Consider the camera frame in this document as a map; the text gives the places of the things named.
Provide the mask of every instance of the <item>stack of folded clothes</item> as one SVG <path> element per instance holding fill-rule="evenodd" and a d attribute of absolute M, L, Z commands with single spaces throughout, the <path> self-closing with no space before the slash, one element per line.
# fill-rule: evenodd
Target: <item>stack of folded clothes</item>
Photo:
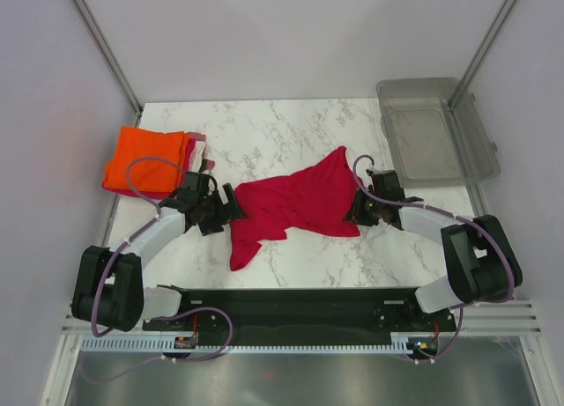
<path fill-rule="evenodd" d="M 159 133 L 123 127 L 114 157 L 106 165 L 102 187 L 120 195 L 134 196 L 125 171 L 135 159 L 160 157 L 174 162 L 186 171 L 203 172 L 213 168 L 213 161 L 204 158 L 205 136 L 199 133 Z M 182 173 L 160 161 L 142 161 L 131 170 L 131 181 L 151 199 L 164 199 L 182 184 Z"/>

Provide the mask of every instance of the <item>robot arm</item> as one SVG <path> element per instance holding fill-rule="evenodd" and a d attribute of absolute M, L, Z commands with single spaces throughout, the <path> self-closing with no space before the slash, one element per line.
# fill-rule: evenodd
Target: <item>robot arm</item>
<path fill-rule="evenodd" d="M 417 203 L 418 197 L 405 198 L 395 171 L 368 170 L 372 184 L 368 191 L 382 199 Z M 432 314 L 443 309 L 477 301 L 502 299 L 508 291 L 508 278 L 500 257 L 490 244 L 469 225 L 444 217 L 432 210 L 379 203 L 358 191 L 346 220 L 359 225 L 378 225 L 380 220 L 399 230 L 417 233 L 442 245 L 447 276 L 418 288 L 407 300 L 414 315 Z M 498 219 L 491 215 L 474 218 L 500 246 L 513 272 L 516 287 L 523 274 Z"/>
<path fill-rule="evenodd" d="M 100 325 L 130 331 L 139 320 L 177 313 L 181 294 L 167 287 L 144 288 L 142 271 L 168 243 L 198 225 L 200 232 L 223 232 L 223 225 L 243 218 L 244 212 L 235 199 L 231 185 L 223 189 L 228 202 L 223 204 L 215 180 L 203 173 L 186 173 L 181 188 L 160 203 L 159 220 L 130 242 L 131 234 L 107 247 L 90 246 L 82 255 L 71 311 L 75 318 L 90 321 L 93 302 L 102 271 L 110 256 L 124 241 L 128 246 L 118 255 L 110 276 L 112 284 L 105 284 L 98 320 Z"/>

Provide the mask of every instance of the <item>white arm segment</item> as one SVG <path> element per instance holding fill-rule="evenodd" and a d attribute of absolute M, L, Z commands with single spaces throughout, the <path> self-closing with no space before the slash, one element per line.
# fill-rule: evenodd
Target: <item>white arm segment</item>
<path fill-rule="evenodd" d="M 399 210 L 399 217 L 404 230 L 420 234 L 441 246 L 441 229 L 459 224 L 453 218 L 419 208 L 402 208 Z M 420 287 L 415 292 L 415 297 L 419 302 L 419 306 L 421 306 L 421 310 L 426 314 L 463 303 L 452 291 L 447 277 L 439 278 L 430 284 Z"/>
<path fill-rule="evenodd" d="M 172 208 L 163 208 L 160 219 L 147 230 L 141 233 L 127 246 L 122 253 L 133 253 L 141 258 L 143 269 L 147 267 L 152 258 L 168 243 L 186 232 L 184 214 Z M 112 243 L 109 248 L 114 252 L 123 239 Z M 149 320 L 157 316 L 172 316 L 178 313 L 182 295 L 176 290 L 166 287 L 153 287 L 144 289 L 145 303 L 141 320 Z"/>
<path fill-rule="evenodd" d="M 442 246 L 441 229 L 458 224 L 453 218 L 439 215 L 431 210 L 404 207 L 399 210 L 399 220 L 407 232 L 417 233 Z"/>
<path fill-rule="evenodd" d="M 415 292 L 415 297 L 421 306 L 421 310 L 426 314 L 441 311 L 448 307 L 453 307 L 464 303 L 460 300 L 450 287 L 449 279 L 441 277 Z"/>
<path fill-rule="evenodd" d="M 122 253 L 133 253 L 141 258 L 143 269 L 149 264 L 158 252 L 168 243 L 183 235 L 186 232 L 186 221 L 184 214 L 172 208 L 163 208 L 159 221 L 151 225 L 141 235 L 127 246 Z M 114 252 L 121 244 L 123 239 L 115 241 L 109 248 Z"/>

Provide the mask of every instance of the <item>white cable channel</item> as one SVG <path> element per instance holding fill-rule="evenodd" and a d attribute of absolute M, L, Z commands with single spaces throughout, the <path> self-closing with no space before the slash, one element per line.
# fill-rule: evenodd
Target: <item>white cable channel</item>
<path fill-rule="evenodd" d="M 407 337 L 393 336 L 390 345 L 363 346 L 229 346 L 229 353 L 278 353 L 278 354 L 410 354 Z M 219 346 L 197 346 L 195 349 L 176 349 L 174 336 L 84 336 L 82 351 L 119 351 L 153 353 L 211 353 Z"/>

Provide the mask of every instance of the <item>metal pole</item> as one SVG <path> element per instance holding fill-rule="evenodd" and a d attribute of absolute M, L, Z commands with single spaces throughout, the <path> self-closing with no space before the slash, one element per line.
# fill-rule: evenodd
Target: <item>metal pole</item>
<path fill-rule="evenodd" d="M 486 58 L 487 53 L 490 51 L 494 41 L 497 39 L 498 34 L 500 33 L 501 28 L 507 21 L 509 14 L 513 11 L 513 8 L 516 6 L 518 0 L 503 0 L 503 4 L 501 4 L 500 9 L 497 11 L 495 18 L 493 19 L 492 24 L 487 29 L 486 35 L 484 39 L 479 44 L 478 50 L 474 57 L 470 61 L 468 68 L 464 72 L 460 80 L 460 86 L 456 89 L 455 93 L 452 95 L 452 98 L 449 100 L 450 107 L 455 107 L 458 102 L 460 101 L 461 95 L 464 92 L 464 88 L 470 86 L 470 83 L 476 76 L 478 72 L 479 66 L 483 63 L 484 59 Z"/>
<path fill-rule="evenodd" d="M 130 82 L 128 82 L 125 74 L 123 74 L 123 70 L 117 62 L 111 48 L 109 47 L 104 34 L 98 26 L 98 23 L 96 23 L 96 20 L 92 14 L 92 11 L 88 7 L 86 0 L 71 1 L 78 15 L 82 19 L 82 22 L 84 23 L 86 29 L 88 30 L 88 33 L 92 36 L 96 48 L 100 51 L 102 57 L 104 58 L 104 61 L 106 62 L 106 65 L 114 75 L 117 84 L 122 89 L 123 94 L 127 98 L 138 118 L 143 112 L 143 106 L 141 105 L 141 102 L 139 102 L 137 95 L 133 92 Z"/>

